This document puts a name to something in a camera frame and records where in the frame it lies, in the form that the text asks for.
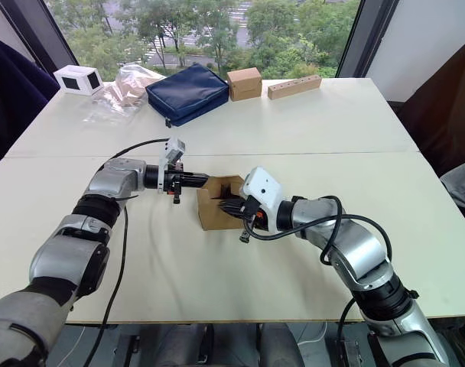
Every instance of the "white wall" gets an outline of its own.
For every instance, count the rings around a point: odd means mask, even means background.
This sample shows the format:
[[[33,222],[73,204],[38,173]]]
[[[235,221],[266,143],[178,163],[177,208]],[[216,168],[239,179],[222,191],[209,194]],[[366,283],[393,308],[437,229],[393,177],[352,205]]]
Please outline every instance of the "white wall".
[[[465,0],[400,0],[367,77],[404,102],[464,44]]]
[[[29,54],[27,48],[18,38],[10,23],[6,20],[2,11],[0,10],[0,41],[6,43],[8,46],[16,49],[19,53],[27,57],[29,60],[34,61],[32,56]]]

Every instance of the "white table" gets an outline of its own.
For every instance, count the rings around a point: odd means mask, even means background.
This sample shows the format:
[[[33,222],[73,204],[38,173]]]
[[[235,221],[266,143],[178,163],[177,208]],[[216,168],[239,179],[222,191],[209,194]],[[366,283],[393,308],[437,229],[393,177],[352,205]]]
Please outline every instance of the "white table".
[[[177,136],[187,155],[418,151],[370,79],[325,79],[319,89],[270,100],[228,102],[169,129],[147,103],[130,123],[84,122],[85,96],[59,91],[7,157],[108,157],[135,143]],[[147,146],[130,155],[156,155]]]
[[[143,157],[152,164],[156,157]],[[71,212],[102,158],[6,158],[0,163],[0,297],[22,289],[38,247]],[[265,167],[285,196],[335,194],[379,222],[394,266],[428,317],[465,315],[465,222],[418,152],[184,157],[189,171]],[[295,238],[247,244],[240,230],[204,232],[194,189],[182,203],[149,190],[131,200],[125,275],[109,320],[337,320],[350,294],[320,251]],[[122,217],[100,289],[68,322],[97,323],[119,271]],[[348,319],[359,319],[356,307]]]

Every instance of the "white box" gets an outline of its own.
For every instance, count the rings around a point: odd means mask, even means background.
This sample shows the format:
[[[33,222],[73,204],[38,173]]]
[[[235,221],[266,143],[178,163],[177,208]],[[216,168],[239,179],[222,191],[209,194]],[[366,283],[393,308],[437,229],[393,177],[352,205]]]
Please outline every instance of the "white box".
[[[97,90],[103,88],[102,78],[94,67],[77,67],[67,65],[54,72],[61,89],[67,93],[83,94],[91,96]]]

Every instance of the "window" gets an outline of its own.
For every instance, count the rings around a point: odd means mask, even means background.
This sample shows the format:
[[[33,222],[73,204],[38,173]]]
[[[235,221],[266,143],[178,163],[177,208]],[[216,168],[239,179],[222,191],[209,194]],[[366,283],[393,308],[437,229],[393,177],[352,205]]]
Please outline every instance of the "window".
[[[33,53],[50,18],[65,60],[113,80],[125,63],[170,75],[198,62],[225,76],[257,67],[264,79],[363,76],[397,0],[0,0]],[[46,46],[46,54],[53,47]],[[54,66],[65,66],[49,55]]]

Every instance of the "wooden block with holes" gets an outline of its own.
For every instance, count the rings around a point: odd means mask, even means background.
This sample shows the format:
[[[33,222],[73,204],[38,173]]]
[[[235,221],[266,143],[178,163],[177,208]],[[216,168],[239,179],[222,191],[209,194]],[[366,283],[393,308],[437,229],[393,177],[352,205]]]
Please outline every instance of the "wooden block with holes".
[[[269,99],[291,96],[295,93],[305,92],[319,88],[322,78],[319,75],[305,76],[296,80],[285,81],[268,87]]]

